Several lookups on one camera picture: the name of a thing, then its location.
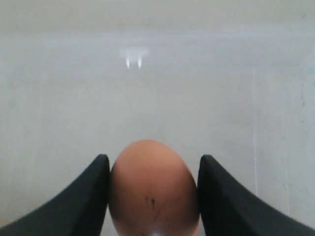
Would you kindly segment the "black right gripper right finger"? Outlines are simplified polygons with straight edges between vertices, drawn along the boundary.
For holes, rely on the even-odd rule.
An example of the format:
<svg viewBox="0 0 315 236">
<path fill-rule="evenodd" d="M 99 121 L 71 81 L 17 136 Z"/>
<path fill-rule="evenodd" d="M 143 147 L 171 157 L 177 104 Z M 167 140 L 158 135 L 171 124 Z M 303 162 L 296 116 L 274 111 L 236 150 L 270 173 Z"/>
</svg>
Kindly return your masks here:
<svg viewBox="0 0 315 236">
<path fill-rule="evenodd" d="M 203 155 L 198 203 L 207 236 L 313 236 L 314 229 L 268 205 L 213 156 Z"/>
</svg>

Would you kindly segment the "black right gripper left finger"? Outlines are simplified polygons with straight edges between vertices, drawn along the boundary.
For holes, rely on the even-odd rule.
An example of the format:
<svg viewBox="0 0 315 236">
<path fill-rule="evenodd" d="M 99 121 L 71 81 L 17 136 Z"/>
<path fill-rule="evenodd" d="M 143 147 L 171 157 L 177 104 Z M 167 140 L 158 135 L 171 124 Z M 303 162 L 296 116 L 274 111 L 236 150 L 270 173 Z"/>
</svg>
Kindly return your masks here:
<svg viewBox="0 0 315 236">
<path fill-rule="evenodd" d="M 108 203 L 109 159 L 98 155 L 53 199 L 2 227 L 2 236 L 98 236 Z"/>
</svg>

